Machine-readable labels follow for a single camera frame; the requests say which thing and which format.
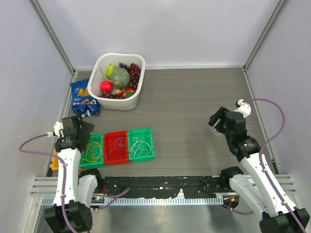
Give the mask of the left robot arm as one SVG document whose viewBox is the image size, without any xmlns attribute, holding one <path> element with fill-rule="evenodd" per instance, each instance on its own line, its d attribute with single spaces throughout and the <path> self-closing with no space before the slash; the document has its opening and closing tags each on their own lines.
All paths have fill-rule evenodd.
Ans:
<svg viewBox="0 0 311 233">
<path fill-rule="evenodd" d="M 52 207 L 44 212 L 54 233 L 84 233 L 92 229 L 92 196 L 100 193 L 104 184 L 98 169 L 79 172 L 79 163 L 93 130 L 94 125 L 80 116 L 55 123 L 58 180 Z"/>
</svg>

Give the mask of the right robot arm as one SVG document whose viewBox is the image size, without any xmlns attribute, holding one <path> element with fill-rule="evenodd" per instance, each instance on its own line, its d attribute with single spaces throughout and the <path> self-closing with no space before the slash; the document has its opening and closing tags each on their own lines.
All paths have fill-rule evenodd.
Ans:
<svg viewBox="0 0 311 233">
<path fill-rule="evenodd" d="M 253 182 L 249 182 L 237 167 L 223 169 L 220 188 L 226 192 L 234 190 L 259 218 L 263 233 L 304 233 L 310 220 L 305 208 L 298 208 L 282 189 L 257 140 L 248 135 L 246 117 L 251 108 L 242 104 L 235 111 L 220 107 L 208 122 L 217 132 L 225 136 L 229 151 L 246 169 Z"/>
</svg>

